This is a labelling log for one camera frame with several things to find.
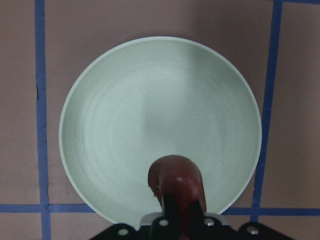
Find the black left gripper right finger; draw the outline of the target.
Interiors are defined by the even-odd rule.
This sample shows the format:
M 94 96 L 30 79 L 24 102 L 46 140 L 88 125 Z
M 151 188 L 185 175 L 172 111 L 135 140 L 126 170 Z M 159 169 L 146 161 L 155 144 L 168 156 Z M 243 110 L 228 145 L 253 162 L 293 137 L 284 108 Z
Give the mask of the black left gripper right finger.
M 189 206 L 191 240 L 290 240 L 291 238 L 258 222 L 247 222 L 238 230 L 219 214 L 204 213 L 201 202 Z

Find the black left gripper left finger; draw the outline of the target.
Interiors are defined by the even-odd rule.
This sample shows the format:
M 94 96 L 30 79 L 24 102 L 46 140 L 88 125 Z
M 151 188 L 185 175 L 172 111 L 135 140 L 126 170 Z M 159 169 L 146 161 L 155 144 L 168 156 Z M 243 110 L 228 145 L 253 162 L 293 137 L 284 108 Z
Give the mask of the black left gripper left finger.
M 162 198 L 162 212 L 149 213 L 142 217 L 140 227 L 125 224 L 114 224 L 93 240 L 177 240 L 180 235 L 180 224 L 177 204 L 172 197 Z

